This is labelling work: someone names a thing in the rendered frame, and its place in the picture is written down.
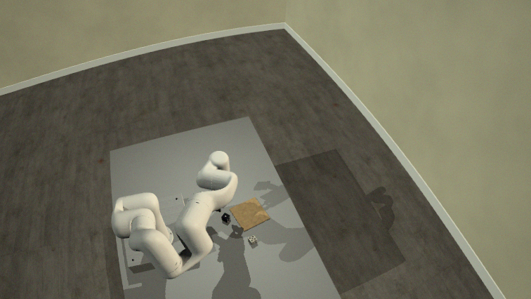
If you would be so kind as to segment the tan mottled mat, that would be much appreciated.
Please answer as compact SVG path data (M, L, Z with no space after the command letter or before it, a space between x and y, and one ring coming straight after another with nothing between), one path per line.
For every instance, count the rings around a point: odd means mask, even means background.
M255 197L230 208L230 211L244 231L270 219Z

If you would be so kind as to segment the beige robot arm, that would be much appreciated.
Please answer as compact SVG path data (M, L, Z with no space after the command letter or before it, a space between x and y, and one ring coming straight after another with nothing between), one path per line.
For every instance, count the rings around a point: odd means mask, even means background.
M165 279L178 277L206 257L213 247L205 229L208 219L211 212L230 203L237 188L237 176L230 172L225 152L210 154L197 174L197 185L212 191L192 194L181 211L175 223L176 234L185 247L180 253L171 245L172 231L164 224L153 193L120 197L114 203L111 218L114 234L120 239L129 238L129 247L143 252Z

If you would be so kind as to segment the white die with black pips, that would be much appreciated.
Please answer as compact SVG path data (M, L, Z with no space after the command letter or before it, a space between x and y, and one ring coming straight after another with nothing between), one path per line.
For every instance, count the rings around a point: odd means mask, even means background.
M252 236L250 236L250 237L248 238L248 242L249 242L251 245L253 245L253 244L255 244L255 243L257 242L257 239L256 239L256 237L255 237L254 235L252 235Z

